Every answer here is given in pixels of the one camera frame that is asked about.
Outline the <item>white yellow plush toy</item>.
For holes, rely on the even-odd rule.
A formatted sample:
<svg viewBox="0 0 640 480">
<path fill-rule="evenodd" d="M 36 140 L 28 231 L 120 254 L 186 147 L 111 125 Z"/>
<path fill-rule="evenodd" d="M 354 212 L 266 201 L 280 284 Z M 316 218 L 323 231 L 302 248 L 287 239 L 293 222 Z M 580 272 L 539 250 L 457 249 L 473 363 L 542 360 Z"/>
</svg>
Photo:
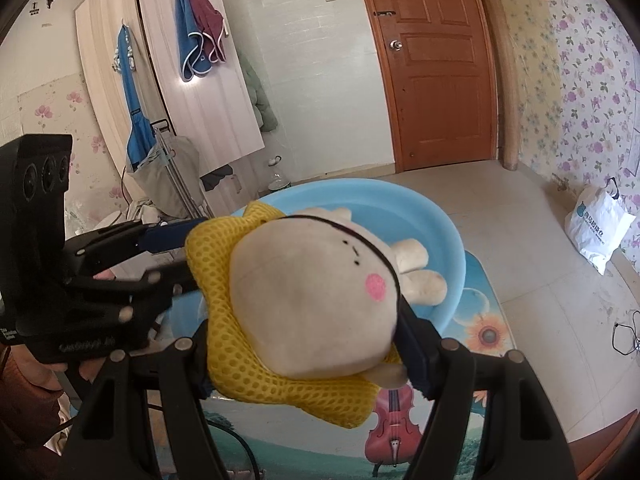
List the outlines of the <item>white yellow plush toy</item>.
<svg viewBox="0 0 640 480">
<path fill-rule="evenodd" d="M 381 389 L 407 381 L 400 306 L 436 307 L 448 292 L 418 240 L 387 244 L 346 208 L 285 214 L 253 202 L 194 228 L 186 261 L 208 309 L 215 388 L 347 429 Z"/>
</svg>

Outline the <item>grey tote bag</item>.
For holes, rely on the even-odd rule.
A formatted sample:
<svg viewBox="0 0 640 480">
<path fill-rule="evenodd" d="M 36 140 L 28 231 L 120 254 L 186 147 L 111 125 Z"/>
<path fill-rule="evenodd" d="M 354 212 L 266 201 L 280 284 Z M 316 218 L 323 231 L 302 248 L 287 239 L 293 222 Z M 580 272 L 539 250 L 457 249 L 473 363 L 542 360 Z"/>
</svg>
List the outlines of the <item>grey tote bag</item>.
<svg viewBox="0 0 640 480">
<path fill-rule="evenodd" d="M 184 136 L 161 133 L 131 177 L 165 216 L 206 217 L 200 180 L 200 154 Z"/>
</svg>

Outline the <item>blue hanging garment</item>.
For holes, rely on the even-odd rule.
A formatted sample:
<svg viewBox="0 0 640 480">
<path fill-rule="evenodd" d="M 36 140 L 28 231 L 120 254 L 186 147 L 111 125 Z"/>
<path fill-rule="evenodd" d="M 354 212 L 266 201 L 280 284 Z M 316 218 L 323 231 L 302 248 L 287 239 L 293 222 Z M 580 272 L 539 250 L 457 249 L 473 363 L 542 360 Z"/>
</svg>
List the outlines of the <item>blue hanging garment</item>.
<svg viewBox="0 0 640 480">
<path fill-rule="evenodd" d="M 136 84 L 134 83 L 136 61 L 134 60 L 134 49 L 130 41 L 129 27 L 125 24 L 122 24 L 119 29 L 112 69 L 122 76 L 122 88 L 124 89 L 131 125 L 126 153 L 131 168 L 136 170 L 148 157 L 149 152 L 156 144 L 156 140 L 151 123 L 143 114 Z"/>
</svg>

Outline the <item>blue maroon hanging clothes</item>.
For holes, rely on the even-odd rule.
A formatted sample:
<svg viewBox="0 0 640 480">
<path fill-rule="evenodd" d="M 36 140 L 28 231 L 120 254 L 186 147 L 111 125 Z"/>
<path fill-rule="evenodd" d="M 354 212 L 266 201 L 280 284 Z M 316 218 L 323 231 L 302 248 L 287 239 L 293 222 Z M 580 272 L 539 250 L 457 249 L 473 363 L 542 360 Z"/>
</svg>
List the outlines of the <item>blue maroon hanging clothes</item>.
<svg viewBox="0 0 640 480">
<path fill-rule="evenodd" d="M 224 17 L 209 0 L 175 0 L 180 75 L 184 82 L 206 76 L 227 62 Z"/>
</svg>

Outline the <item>white shopping bag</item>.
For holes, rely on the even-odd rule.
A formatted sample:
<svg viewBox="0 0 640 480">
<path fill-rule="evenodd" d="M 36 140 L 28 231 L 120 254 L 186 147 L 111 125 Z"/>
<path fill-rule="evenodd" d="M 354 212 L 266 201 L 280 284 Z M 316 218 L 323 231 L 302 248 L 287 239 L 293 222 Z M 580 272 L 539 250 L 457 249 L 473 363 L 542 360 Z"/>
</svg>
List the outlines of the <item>white shopping bag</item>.
<svg viewBox="0 0 640 480">
<path fill-rule="evenodd" d="M 620 198 L 615 178 L 603 188 L 587 185 L 565 218 L 564 231 L 573 246 L 600 275 L 636 220 Z"/>
</svg>

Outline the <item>light blue plastic basin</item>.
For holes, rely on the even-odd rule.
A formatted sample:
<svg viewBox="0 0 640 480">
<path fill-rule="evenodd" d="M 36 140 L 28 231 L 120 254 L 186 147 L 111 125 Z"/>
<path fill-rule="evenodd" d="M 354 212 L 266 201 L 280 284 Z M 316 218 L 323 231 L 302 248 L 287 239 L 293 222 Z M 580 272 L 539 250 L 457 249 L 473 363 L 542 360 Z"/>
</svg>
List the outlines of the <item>light blue plastic basin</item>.
<svg viewBox="0 0 640 480">
<path fill-rule="evenodd" d="M 438 330 L 450 321 L 465 278 L 464 249 L 460 235 L 448 216 L 423 195 L 379 180 L 334 179 L 293 186 L 258 202 L 285 214 L 295 214 L 308 208 L 346 208 L 355 223 L 387 244 L 408 238 L 418 240 L 427 250 L 428 268 L 446 280 L 448 292 L 445 300 L 436 307 L 402 304 L 399 311 L 407 310 L 431 322 Z M 205 322 L 208 326 L 206 302 L 200 289 L 197 292 L 205 308 L 201 324 Z"/>
</svg>

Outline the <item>brown wooden door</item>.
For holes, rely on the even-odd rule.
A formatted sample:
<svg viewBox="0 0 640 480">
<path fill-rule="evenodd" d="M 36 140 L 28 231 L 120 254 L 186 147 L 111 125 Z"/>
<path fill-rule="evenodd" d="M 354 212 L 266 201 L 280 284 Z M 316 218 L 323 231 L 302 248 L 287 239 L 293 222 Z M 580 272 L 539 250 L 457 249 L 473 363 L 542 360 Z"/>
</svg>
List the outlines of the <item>brown wooden door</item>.
<svg viewBox="0 0 640 480">
<path fill-rule="evenodd" d="M 398 171 L 493 159 L 494 55 L 480 0 L 364 0 Z"/>
</svg>

